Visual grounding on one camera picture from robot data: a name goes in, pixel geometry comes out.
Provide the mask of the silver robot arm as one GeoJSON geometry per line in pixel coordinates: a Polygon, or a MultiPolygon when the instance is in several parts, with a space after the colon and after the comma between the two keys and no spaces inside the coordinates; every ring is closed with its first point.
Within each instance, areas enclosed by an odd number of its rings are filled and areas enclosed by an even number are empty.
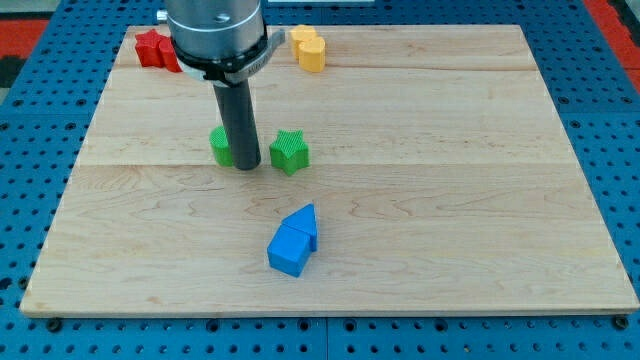
{"type": "Polygon", "coordinates": [[[260,0],[165,0],[165,21],[181,70],[235,86],[263,69],[285,43],[267,30],[260,0]]]}

